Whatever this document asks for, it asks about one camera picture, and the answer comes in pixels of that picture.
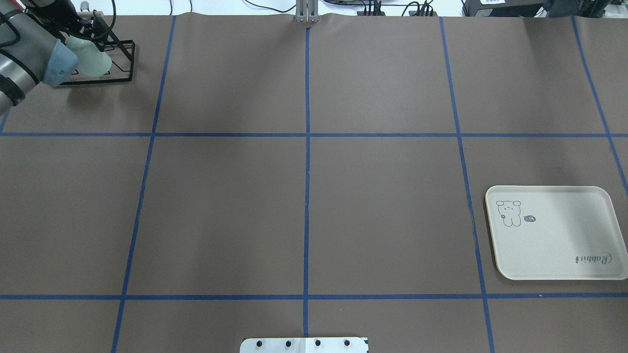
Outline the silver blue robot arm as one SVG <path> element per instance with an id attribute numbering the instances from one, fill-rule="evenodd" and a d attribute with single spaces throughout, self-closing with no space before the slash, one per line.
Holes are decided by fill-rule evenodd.
<path id="1" fill-rule="evenodd" d="M 39 83 L 57 87 L 79 59 L 60 39 L 29 17 L 15 0 L 1 2 L 1 94 L 4 114 Z"/>

